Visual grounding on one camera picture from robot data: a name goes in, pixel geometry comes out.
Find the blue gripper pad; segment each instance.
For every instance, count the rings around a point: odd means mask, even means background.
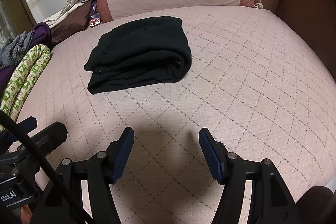
[[[207,128],[202,128],[199,132],[199,145],[212,177],[220,183],[223,180],[221,162],[223,155],[220,155],[221,152]]]
[[[118,142],[116,143],[111,160],[114,162],[114,168],[111,174],[111,179],[114,183],[121,178],[129,155],[134,144],[134,131],[130,127],[126,127]]]

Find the clothes pile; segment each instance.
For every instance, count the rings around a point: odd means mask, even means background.
[[[91,94],[157,83],[175,83],[189,71],[191,50],[176,17],[132,21],[103,34],[84,69]]]
[[[50,41],[50,28],[41,22],[31,32],[7,39],[0,50],[0,110],[14,121],[50,59]]]

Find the metal screw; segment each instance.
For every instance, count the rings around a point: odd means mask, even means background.
[[[264,164],[266,164],[267,166],[272,165],[272,161],[270,159],[264,159]]]
[[[97,153],[97,157],[100,159],[105,158],[105,156],[106,156],[106,153],[104,151],[100,151]]]
[[[230,153],[228,153],[227,156],[228,156],[230,159],[232,159],[232,160],[234,160],[234,159],[237,158],[237,154],[234,153],[234,152],[230,152]]]
[[[11,175],[14,177],[19,173],[19,168],[18,167],[14,167],[12,169]]]
[[[64,166],[67,166],[69,163],[70,163],[70,159],[64,159],[64,160],[62,160],[62,164]]]

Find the bed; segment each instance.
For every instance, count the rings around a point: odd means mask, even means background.
[[[100,36],[162,15],[182,19],[193,55],[185,78],[91,95],[83,66]],[[271,11],[184,7],[117,19],[57,45],[18,121],[36,117],[31,134],[55,121],[66,125],[67,141],[48,156],[54,167],[66,157],[90,158],[132,127],[130,159],[111,187],[122,223],[210,223],[222,186],[207,169],[199,130],[208,127],[244,159],[270,158],[298,200],[336,175],[335,97],[335,81],[321,60]],[[47,178],[40,172],[37,181],[43,187]],[[248,184],[242,223],[250,191]]]

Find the black cable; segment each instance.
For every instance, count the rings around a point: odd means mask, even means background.
[[[4,126],[9,132],[11,132],[31,153],[42,170],[50,178],[52,183],[58,188],[65,200],[71,207],[80,215],[88,224],[93,224],[91,216],[83,209],[71,192],[65,187],[59,176],[56,174],[50,163],[45,156],[41,153],[38,147],[33,143],[30,137],[24,133],[24,131],[4,112],[0,111],[0,124]]]

